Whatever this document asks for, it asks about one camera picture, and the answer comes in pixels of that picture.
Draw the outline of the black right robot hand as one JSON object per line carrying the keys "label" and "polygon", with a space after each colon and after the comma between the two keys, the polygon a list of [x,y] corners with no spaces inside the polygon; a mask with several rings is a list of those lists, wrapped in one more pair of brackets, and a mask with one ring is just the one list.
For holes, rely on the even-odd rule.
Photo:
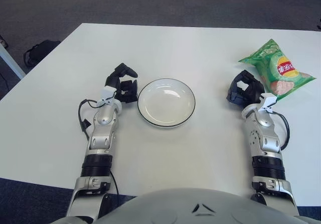
{"label": "black right robot hand", "polygon": [[[248,85],[245,90],[237,85],[240,81]],[[247,70],[243,70],[231,82],[226,99],[230,103],[245,108],[250,104],[260,103],[262,93],[265,93],[263,84]]]}

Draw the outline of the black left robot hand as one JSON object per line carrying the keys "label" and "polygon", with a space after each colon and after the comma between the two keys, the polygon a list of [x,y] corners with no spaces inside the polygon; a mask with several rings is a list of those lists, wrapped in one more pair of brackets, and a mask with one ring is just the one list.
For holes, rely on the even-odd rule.
{"label": "black left robot hand", "polygon": [[137,80],[126,80],[121,82],[120,79],[126,75],[132,78],[138,78],[138,74],[133,69],[124,63],[121,63],[107,77],[105,86],[110,86],[116,89],[114,97],[120,102],[136,102],[138,100]]}

